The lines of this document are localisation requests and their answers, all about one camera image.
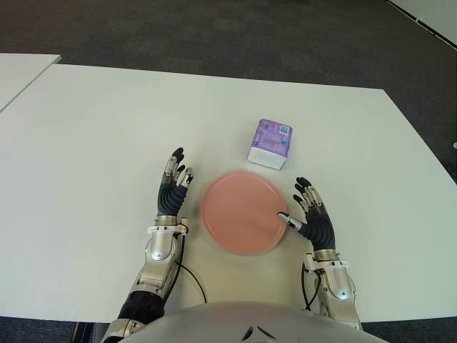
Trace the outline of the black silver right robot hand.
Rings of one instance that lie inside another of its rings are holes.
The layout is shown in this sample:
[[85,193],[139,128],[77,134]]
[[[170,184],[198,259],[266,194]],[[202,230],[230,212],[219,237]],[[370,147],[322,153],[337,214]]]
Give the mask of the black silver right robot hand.
[[295,219],[286,212],[278,212],[277,217],[309,240],[314,251],[335,249],[333,225],[316,188],[304,177],[296,178],[295,188],[300,194],[294,194],[293,199],[302,208],[306,221]]

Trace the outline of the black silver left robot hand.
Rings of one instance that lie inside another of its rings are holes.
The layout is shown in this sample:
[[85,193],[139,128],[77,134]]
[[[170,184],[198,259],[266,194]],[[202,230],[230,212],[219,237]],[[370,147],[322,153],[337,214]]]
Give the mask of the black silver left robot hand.
[[183,160],[184,149],[179,147],[166,163],[157,198],[159,216],[176,217],[184,203],[194,172],[182,164]]

